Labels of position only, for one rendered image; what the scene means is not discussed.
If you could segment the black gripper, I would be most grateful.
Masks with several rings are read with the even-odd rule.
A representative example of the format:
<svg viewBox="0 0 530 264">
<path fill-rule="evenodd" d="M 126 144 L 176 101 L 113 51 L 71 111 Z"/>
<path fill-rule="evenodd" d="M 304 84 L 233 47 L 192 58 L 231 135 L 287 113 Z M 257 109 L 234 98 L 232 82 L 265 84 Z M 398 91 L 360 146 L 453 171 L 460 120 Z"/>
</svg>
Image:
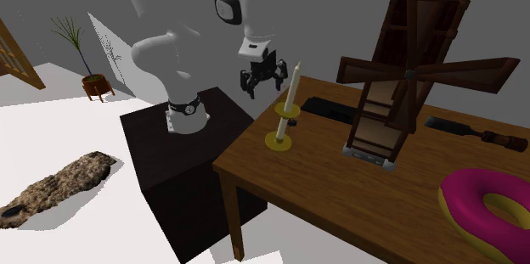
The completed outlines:
<svg viewBox="0 0 530 264">
<path fill-rule="evenodd" d="M 284 79 L 288 77 L 287 64 L 283 59 L 276 62 L 276 51 L 269 53 L 262 62 L 251 61 L 251 70 L 240 71 L 240 87 L 248 93 L 251 99 L 255 98 L 254 88 L 258 80 L 275 80 L 275 88 L 280 90 Z"/>
</svg>

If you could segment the white candle in yellow holder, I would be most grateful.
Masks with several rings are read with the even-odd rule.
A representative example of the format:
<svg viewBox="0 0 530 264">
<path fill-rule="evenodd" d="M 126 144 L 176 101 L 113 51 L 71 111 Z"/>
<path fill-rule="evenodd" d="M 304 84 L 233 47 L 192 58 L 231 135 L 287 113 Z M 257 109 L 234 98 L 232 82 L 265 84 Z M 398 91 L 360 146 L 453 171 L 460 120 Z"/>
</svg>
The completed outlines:
<svg viewBox="0 0 530 264">
<path fill-rule="evenodd" d="M 292 140 L 285 134 L 285 130 L 289 119 L 297 118 L 301 112 L 300 107 L 294 103 L 296 90 L 301 77 L 301 64 L 302 62 L 299 62 L 293 70 L 286 100 L 283 103 L 276 104 L 274 107 L 274 110 L 280 116 L 279 125 L 276 132 L 270 132 L 265 137 L 265 144 L 273 151 L 286 151 L 292 145 Z"/>
</svg>

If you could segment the black flat slab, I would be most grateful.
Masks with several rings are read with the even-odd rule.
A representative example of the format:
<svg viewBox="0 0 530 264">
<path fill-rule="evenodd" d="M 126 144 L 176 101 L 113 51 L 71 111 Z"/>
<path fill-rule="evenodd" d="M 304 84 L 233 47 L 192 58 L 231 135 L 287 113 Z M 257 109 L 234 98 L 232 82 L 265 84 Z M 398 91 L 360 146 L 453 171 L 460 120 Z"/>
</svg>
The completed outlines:
<svg viewBox="0 0 530 264">
<path fill-rule="evenodd" d="M 356 113 L 356 109 L 352 106 L 319 97 L 308 98 L 302 105 L 301 110 L 349 125 L 352 124 Z"/>
</svg>

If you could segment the dark robot stand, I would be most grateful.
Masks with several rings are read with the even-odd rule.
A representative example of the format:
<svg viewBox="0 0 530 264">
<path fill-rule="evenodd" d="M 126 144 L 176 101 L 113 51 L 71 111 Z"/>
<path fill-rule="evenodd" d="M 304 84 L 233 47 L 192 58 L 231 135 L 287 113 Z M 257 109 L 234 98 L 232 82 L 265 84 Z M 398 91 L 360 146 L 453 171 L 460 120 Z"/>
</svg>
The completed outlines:
<svg viewBox="0 0 530 264">
<path fill-rule="evenodd" d="M 253 122 L 217 87 L 199 96 L 210 119 L 197 133 L 169 132 L 166 104 L 121 116 L 141 192 L 181 264 L 229 235 L 212 163 Z"/>
</svg>

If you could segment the brown wooden windmill model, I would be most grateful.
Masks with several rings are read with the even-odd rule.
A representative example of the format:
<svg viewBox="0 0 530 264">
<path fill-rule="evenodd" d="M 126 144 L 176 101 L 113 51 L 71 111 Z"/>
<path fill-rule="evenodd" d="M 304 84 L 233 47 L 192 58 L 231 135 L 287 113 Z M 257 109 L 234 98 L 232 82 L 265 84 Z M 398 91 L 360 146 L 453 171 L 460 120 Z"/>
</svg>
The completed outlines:
<svg viewBox="0 0 530 264">
<path fill-rule="evenodd" d="M 370 61 L 341 57 L 337 82 L 363 83 L 342 153 L 393 171 L 436 83 L 498 93 L 520 61 L 446 62 L 469 0 L 390 0 Z"/>
</svg>

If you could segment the brown wooden table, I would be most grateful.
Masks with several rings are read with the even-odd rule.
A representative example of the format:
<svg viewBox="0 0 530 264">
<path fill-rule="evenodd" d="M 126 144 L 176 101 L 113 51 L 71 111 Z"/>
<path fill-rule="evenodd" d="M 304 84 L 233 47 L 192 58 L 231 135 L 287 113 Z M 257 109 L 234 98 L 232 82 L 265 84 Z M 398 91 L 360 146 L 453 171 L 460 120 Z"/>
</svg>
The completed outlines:
<svg viewBox="0 0 530 264">
<path fill-rule="evenodd" d="M 530 140 L 530 129 L 425 106 L 419 114 Z M 445 219 L 437 201 L 451 172 L 480 167 L 530 182 L 530 148 L 519 153 L 476 137 L 459 137 L 419 125 L 394 171 L 347 157 L 341 150 L 348 125 L 309 113 L 290 130 L 285 152 L 265 136 L 279 124 L 266 109 L 214 162 L 220 176 L 234 256 L 249 246 L 241 238 L 238 189 L 244 189 L 384 261 L 394 264 L 488 264 Z"/>
</svg>

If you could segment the potted plant on wooden stand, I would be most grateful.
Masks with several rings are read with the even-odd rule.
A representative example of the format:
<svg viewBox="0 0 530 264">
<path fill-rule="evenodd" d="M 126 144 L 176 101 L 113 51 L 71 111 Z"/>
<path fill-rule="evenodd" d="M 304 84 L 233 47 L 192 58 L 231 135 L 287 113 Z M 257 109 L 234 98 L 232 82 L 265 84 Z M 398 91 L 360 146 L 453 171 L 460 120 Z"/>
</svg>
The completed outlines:
<svg viewBox="0 0 530 264">
<path fill-rule="evenodd" d="M 88 99 L 92 101 L 93 97 L 98 97 L 99 101 L 103 103 L 103 94 L 110 93 L 115 96 L 116 93 L 106 77 L 103 74 L 93 73 L 89 68 L 81 50 L 81 36 L 83 31 L 80 27 L 76 26 L 76 20 L 72 16 L 65 16 L 63 19 L 55 17 L 50 20 L 56 27 L 56 30 L 52 30 L 52 33 L 59 35 L 73 45 L 87 69 L 88 75 L 82 78 L 82 88 Z"/>
</svg>

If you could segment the wooden lattice frame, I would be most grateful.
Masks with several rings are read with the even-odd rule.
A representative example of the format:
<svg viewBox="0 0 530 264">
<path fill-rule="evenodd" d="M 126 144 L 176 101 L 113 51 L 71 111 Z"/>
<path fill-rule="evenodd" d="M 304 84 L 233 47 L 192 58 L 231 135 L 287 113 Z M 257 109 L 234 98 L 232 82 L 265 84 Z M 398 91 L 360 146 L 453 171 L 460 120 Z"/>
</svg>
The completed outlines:
<svg viewBox="0 0 530 264">
<path fill-rule="evenodd" d="M 46 86 L 0 18 L 0 70 L 42 90 Z"/>
</svg>

